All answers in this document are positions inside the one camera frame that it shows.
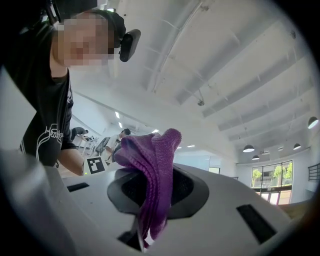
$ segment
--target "pendant light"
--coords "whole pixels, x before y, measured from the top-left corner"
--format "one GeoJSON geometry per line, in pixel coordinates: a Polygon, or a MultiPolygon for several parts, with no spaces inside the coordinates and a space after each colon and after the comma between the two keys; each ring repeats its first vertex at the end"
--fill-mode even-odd
{"type": "Polygon", "coordinates": [[[309,122],[308,122],[308,129],[312,129],[313,127],[315,127],[318,122],[319,122],[319,120],[315,116],[310,117],[309,122]]]}
{"type": "Polygon", "coordinates": [[[294,144],[293,150],[298,150],[301,148],[301,145],[299,143],[294,144]]]}
{"type": "Polygon", "coordinates": [[[243,152],[252,152],[252,151],[255,151],[255,148],[252,146],[252,145],[250,145],[250,144],[248,144],[248,145],[246,145],[245,147],[244,147],[244,149],[243,149],[243,152]]]}

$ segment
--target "man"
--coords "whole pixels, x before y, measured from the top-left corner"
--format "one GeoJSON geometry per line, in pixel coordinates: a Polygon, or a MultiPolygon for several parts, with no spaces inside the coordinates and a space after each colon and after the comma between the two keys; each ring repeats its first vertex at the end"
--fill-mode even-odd
{"type": "Polygon", "coordinates": [[[117,13],[93,9],[57,29],[47,22],[25,28],[12,43],[4,66],[36,110],[20,149],[45,166],[57,160],[82,175],[84,159],[70,138],[73,96],[69,67],[102,65],[126,33],[117,13]]]}
{"type": "Polygon", "coordinates": [[[102,159],[105,160],[107,165],[110,165],[112,163],[112,153],[120,143],[121,139],[130,134],[131,131],[129,129],[124,129],[120,134],[110,137],[108,143],[105,146],[105,150],[101,154],[102,159]]]}
{"type": "Polygon", "coordinates": [[[75,127],[71,131],[71,140],[74,141],[77,135],[85,135],[88,134],[88,130],[83,129],[82,127],[75,127]]]}

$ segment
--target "black mesh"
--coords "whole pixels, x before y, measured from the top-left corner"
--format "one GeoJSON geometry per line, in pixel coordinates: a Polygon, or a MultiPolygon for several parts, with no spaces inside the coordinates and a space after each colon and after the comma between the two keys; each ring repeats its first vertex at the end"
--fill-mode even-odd
{"type": "MultiPolygon", "coordinates": [[[[185,199],[194,189],[194,182],[183,173],[173,170],[173,191],[171,206],[185,199]]],[[[139,173],[121,187],[122,192],[140,207],[146,199],[147,178],[139,173]]]]}

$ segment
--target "purple microfiber towel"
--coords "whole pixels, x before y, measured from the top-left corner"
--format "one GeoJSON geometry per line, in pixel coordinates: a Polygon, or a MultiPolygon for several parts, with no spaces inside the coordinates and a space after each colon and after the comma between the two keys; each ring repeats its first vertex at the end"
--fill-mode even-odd
{"type": "Polygon", "coordinates": [[[114,154],[119,165],[138,169],[147,178],[145,201],[138,216],[144,239],[150,229],[155,240],[166,225],[173,189],[174,154],[181,138],[181,133],[172,128],[163,135],[126,136],[121,140],[121,149],[114,154]]]}

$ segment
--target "black railing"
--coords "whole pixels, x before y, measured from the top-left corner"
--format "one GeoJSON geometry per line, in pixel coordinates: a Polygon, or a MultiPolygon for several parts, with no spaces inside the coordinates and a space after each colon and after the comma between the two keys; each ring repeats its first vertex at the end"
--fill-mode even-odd
{"type": "Polygon", "coordinates": [[[309,181],[316,182],[320,180],[320,163],[308,167],[309,181]]]}

